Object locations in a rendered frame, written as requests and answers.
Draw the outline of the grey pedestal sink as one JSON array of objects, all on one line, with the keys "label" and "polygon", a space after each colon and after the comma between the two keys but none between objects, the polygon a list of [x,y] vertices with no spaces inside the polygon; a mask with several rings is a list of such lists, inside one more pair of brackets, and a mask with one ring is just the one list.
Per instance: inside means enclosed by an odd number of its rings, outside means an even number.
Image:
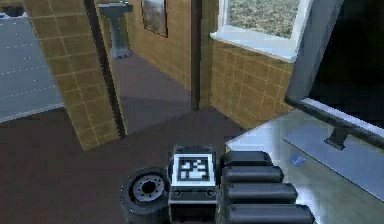
[{"label": "grey pedestal sink", "polygon": [[132,6],[127,0],[113,3],[99,3],[99,11],[102,16],[108,19],[111,33],[111,50],[110,56],[114,59],[125,58],[131,55],[131,51],[125,46],[119,19],[125,13],[132,10]]}]

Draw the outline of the small blue card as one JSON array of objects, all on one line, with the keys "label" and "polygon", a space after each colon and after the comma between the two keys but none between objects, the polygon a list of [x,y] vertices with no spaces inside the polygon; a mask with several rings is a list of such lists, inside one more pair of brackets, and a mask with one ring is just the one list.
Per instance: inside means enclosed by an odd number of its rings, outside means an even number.
[{"label": "small blue card", "polygon": [[306,159],[299,154],[296,154],[291,158],[291,163],[294,164],[296,167],[301,166],[305,161]]}]

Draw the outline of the white framed window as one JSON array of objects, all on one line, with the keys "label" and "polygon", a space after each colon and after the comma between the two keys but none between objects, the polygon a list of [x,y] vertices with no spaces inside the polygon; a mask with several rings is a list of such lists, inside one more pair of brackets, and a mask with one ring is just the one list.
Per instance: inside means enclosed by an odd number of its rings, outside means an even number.
[{"label": "white framed window", "polygon": [[219,0],[214,40],[294,63],[314,0]]}]

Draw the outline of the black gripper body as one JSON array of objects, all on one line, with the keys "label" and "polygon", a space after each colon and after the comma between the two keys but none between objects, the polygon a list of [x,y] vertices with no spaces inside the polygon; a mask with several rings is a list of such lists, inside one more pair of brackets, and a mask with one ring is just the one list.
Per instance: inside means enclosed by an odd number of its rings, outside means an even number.
[{"label": "black gripper body", "polygon": [[130,175],[120,190],[126,224],[169,224],[167,171],[143,168]]}]

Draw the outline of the black television set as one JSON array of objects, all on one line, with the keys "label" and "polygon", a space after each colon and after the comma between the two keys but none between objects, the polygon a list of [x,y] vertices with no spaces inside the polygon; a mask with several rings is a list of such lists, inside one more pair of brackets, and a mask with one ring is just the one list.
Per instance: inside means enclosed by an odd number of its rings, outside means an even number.
[{"label": "black television set", "polygon": [[313,0],[285,102],[384,151],[384,0]]}]

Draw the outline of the grey panelled door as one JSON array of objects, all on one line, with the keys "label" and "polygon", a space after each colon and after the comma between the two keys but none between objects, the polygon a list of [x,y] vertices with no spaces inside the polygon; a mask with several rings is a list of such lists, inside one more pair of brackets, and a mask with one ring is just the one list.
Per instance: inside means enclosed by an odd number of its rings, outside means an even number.
[{"label": "grey panelled door", "polygon": [[0,13],[0,123],[63,106],[27,13]]}]

